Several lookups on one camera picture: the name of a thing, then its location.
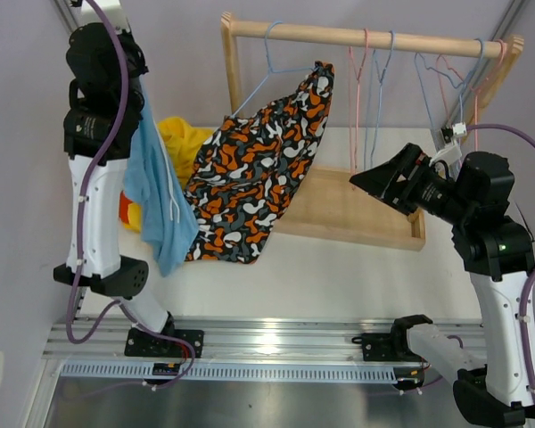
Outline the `pink wire hanger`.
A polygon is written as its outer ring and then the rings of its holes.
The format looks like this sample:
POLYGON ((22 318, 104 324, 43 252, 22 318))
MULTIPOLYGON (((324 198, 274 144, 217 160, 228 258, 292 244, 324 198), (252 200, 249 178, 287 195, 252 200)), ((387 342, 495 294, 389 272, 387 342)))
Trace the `pink wire hanger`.
POLYGON ((360 116, 360 89, 361 78, 365 68, 366 58, 369 52, 368 29, 364 28, 364 52, 360 64, 356 63, 354 47, 349 46, 347 51, 348 59, 348 132, 349 132, 349 155, 350 173, 354 175, 358 171, 358 135, 360 116))
MULTIPOLYGON (((493 60, 493 64, 490 66, 490 70, 481 76, 481 82, 475 84, 474 76, 478 72, 478 69, 482 65, 482 58, 480 57, 474 66, 463 76, 455 67, 451 65, 448 58, 444 54, 439 54, 434 63, 434 72, 437 75, 438 79, 438 88, 440 90, 440 98, 442 101, 442 106, 445 114, 446 121, 442 124, 440 128, 447 127, 451 120, 449 101, 446 96, 446 90, 444 80, 448 81, 448 84, 453 87, 457 93, 457 108, 458 108, 458 117, 461 120, 464 120, 464 107, 465 107, 465 97, 467 95, 473 96, 473 113, 472 120, 473 124, 479 122, 480 116, 480 98, 481 93, 485 87, 489 84, 491 78, 496 76, 502 65, 505 61, 507 53, 506 42, 502 39, 497 39, 496 42, 499 44, 499 55, 496 60, 493 60)), ((440 133, 440 143, 444 145, 442 136, 440 133)))

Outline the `yellow shorts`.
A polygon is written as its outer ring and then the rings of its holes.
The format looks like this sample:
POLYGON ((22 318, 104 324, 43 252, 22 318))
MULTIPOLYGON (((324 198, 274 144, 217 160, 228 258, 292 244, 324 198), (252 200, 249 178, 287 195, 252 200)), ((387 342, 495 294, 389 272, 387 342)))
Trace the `yellow shorts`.
MULTIPOLYGON (((195 128, 180 117, 170 117, 157 124, 160 136, 172 161, 182 189, 186 188, 193 173, 193 162, 202 144, 213 134, 211 128, 195 128)), ((126 229, 141 232, 142 209, 138 203, 129 206, 130 227, 126 229)))

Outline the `orange red shorts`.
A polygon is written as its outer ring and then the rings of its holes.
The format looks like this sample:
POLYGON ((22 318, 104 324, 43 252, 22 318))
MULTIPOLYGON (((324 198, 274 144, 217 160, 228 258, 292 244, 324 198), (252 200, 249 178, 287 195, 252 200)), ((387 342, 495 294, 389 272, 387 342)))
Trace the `orange red shorts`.
POLYGON ((123 192, 119 194, 119 220, 126 227, 130 227, 129 206, 131 203, 132 201, 123 192))

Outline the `light blue shorts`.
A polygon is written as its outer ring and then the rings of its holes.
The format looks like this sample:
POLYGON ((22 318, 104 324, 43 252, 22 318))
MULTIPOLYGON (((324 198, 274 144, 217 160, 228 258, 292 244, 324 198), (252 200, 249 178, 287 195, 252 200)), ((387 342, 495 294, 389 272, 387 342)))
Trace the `light blue shorts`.
POLYGON ((133 134, 124 176, 124 194, 141 208, 141 238, 152 248, 162 276, 185 261, 199 227, 184 197, 172 161, 152 115, 146 92, 133 134))

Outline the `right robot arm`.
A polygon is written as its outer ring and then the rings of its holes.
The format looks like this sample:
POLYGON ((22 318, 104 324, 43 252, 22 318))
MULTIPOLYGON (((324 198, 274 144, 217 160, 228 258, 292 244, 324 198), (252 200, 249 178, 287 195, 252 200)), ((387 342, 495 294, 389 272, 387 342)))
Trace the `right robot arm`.
POLYGON ((457 177, 442 177, 416 144, 350 182, 402 214, 425 210, 449 223, 452 243, 479 303, 486 344, 478 359, 424 315, 395 319, 388 333, 353 338, 367 361, 432 366, 452 388, 463 418, 484 427, 535 420, 535 326, 529 281, 531 236, 506 211, 514 174, 494 153, 472 152, 457 177))

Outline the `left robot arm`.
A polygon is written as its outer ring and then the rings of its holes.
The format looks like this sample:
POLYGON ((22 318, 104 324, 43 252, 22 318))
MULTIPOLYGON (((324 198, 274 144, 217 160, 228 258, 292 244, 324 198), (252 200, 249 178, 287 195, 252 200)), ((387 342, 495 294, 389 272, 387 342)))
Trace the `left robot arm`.
POLYGON ((131 142, 142 119, 139 77, 148 69, 126 31, 116 34, 101 22, 70 35, 66 61, 74 75, 70 110, 64 118, 64 151, 73 189, 72 236, 65 263, 54 281, 120 304, 148 329, 144 346, 158 357, 176 345, 174 319, 145 290, 148 264, 119 253, 119 203, 131 142))

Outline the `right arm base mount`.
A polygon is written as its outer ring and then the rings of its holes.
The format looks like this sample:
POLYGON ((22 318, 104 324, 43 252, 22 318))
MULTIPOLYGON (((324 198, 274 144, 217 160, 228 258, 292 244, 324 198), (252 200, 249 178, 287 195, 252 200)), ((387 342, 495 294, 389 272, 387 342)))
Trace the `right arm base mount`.
POLYGON ((402 333, 361 333, 351 338, 366 362, 413 362, 422 358, 410 350, 402 333))

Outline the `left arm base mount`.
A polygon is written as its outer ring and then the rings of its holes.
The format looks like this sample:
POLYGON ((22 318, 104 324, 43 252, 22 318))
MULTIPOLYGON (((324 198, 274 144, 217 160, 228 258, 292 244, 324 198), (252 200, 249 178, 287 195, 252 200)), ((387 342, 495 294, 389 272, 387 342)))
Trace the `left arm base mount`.
MULTIPOLYGON (((190 343, 196 358, 202 356, 205 332, 203 330, 177 329, 174 337, 190 343)), ((128 331, 124 355, 139 358, 190 358, 190 350, 170 340, 158 339, 136 328, 128 331)))

